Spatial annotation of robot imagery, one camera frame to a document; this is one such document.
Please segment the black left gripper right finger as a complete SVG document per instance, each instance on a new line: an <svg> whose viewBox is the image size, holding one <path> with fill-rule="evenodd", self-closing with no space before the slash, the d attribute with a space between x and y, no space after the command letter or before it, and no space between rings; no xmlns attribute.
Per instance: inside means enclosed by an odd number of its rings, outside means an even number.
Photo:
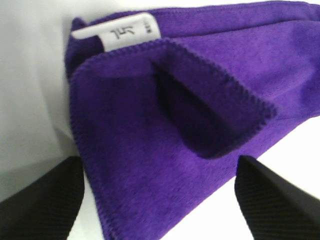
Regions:
<svg viewBox="0 0 320 240"><path fill-rule="evenodd" d="M320 201L254 157L238 159L234 191L255 240L318 240Z"/></svg>

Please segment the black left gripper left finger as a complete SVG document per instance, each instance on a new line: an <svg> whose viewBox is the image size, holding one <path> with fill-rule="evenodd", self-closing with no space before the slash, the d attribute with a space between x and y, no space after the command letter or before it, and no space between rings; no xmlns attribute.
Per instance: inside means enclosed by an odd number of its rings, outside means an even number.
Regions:
<svg viewBox="0 0 320 240"><path fill-rule="evenodd" d="M84 198L80 157L71 156L0 204L2 240L66 240Z"/></svg>

